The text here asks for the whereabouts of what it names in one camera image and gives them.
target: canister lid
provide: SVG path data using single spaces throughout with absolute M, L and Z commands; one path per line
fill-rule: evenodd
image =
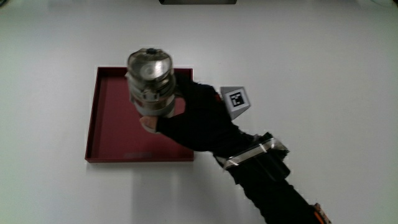
M 160 49 L 140 49 L 127 61 L 127 70 L 139 80 L 162 79 L 172 68 L 171 57 Z

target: gloved hand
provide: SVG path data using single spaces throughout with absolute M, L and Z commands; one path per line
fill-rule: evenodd
M 175 74 L 177 90 L 185 100 L 185 111 L 171 118 L 144 116 L 140 122 L 194 151 L 210 151 L 229 157 L 252 143 L 252 136 L 243 133 L 231 118 L 212 86 L 191 81 Z

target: metal canister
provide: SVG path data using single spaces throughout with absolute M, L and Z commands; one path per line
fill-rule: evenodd
M 130 101 L 143 116 L 174 114 L 175 86 L 170 55 L 160 49 L 140 49 L 127 60 Z

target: metal wrist band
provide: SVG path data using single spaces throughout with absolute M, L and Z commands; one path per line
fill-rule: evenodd
M 266 142 L 262 142 L 258 147 L 251 149 L 242 154 L 231 156 L 228 159 L 216 156 L 216 159 L 222 163 L 223 169 L 226 170 L 232 166 L 238 166 L 243 161 L 250 159 L 258 154 L 267 153 L 270 149 L 287 150 L 287 148 L 276 138 L 270 138 Z

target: gray triangular block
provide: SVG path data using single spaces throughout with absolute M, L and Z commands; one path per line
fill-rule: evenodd
M 243 86 L 223 86 L 220 92 L 232 120 L 249 109 L 249 98 Z

